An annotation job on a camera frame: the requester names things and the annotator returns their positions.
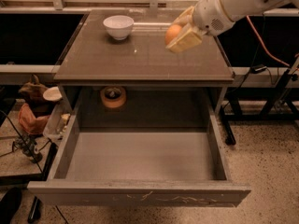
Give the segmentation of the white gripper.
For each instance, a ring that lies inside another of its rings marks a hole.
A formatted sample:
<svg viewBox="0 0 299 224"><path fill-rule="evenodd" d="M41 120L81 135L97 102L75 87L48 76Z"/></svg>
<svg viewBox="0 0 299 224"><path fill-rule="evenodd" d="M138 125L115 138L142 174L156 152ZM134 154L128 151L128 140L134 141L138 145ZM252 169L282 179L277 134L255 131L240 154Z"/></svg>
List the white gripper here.
<svg viewBox="0 0 299 224"><path fill-rule="evenodd" d="M183 11L173 24L180 25L182 30L177 38L165 47L179 53L200 45L206 33L213 36L220 35L231 29L235 22L225 11L221 0L199 0L195 6Z"/></svg>

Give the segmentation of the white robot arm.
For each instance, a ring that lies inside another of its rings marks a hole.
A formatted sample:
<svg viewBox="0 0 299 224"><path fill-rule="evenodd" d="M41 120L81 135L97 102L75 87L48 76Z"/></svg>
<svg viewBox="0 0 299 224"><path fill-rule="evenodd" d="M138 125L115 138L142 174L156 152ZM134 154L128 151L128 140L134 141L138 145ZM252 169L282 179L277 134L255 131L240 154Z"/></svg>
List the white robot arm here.
<svg viewBox="0 0 299 224"><path fill-rule="evenodd" d="M204 35L221 35L246 16L264 13L283 1L299 5L299 0L198 0L172 22L181 30L166 48L175 53L193 48Z"/></svg>

